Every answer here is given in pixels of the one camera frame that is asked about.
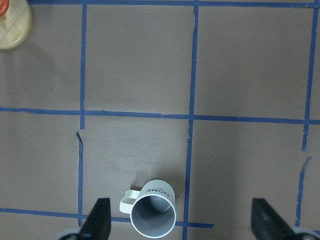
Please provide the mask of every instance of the red object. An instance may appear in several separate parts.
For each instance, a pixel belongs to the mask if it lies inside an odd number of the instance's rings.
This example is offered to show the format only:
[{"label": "red object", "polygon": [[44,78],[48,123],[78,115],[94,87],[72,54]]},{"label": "red object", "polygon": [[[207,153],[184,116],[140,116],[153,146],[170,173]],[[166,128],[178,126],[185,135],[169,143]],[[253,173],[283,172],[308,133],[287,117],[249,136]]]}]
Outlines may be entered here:
[{"label": "red object", "polygon": [[0,17],[4,15],[9,8],[9,0],[0,0]]}]

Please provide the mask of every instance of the cup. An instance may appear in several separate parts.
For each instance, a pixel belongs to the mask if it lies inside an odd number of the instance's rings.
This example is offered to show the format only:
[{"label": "cup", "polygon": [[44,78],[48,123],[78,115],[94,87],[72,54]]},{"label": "cup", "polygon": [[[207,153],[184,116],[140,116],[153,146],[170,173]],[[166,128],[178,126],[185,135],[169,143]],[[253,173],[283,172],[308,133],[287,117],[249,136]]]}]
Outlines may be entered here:
[{"label": "cup", "polygon": [[163,180],[147,182],[141,191],[128,190],[120,201],[120,211],[130,214],[133,227],[141,235],[158,239],[172,231],[176,224],[176,197],[173,188]]}]

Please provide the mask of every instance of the mug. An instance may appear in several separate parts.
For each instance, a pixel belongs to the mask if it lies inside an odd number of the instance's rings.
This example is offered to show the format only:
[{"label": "mug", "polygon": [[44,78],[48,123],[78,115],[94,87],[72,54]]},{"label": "mug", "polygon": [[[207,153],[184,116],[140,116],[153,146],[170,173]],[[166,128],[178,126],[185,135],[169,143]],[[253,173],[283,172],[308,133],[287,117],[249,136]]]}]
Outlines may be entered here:
[{"label": "mug", "polygon": [[149,181],[141,191],[126,191],[119,209],[122,213],[130,214],[135,230],[147,238],[162,238],[170,233],[176,224],[175,192],[169,183],[163,180]]}]

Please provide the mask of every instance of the black object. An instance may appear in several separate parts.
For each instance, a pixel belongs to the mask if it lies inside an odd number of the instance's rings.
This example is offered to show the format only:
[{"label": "black object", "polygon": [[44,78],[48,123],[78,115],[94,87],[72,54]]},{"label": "black object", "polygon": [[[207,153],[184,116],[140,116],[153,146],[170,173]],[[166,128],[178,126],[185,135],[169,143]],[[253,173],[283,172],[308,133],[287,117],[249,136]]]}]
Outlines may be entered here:
[{"label": "black object", "polygon": [[257,240],[320,240],[309,233],[296,234],[264,198],[254,198],[251,230]]},{"label": "black object", "polygon": [[68,234],[59,240],[107,240],[111,230],[110,199],[99,198],[78,234]]}]

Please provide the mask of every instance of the printed text on mug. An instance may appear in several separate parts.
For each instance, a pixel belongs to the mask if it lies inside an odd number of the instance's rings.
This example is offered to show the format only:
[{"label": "printed text on mug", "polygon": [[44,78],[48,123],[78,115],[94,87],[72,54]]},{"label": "printed text on mug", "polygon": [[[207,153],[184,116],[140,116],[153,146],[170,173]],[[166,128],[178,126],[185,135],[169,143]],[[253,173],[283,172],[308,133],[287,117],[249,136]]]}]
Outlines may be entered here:
[{"label": "printed text on mug", "polygon": [[149,193],[149,192],[158,192],[158,193],[161,193],[161,194],[165,194],[169,197],[169,194],[166,193],[163,189],[159,189],[159,188],[151,188],[151,189],[147,189],[145,191],[146,193]]}]

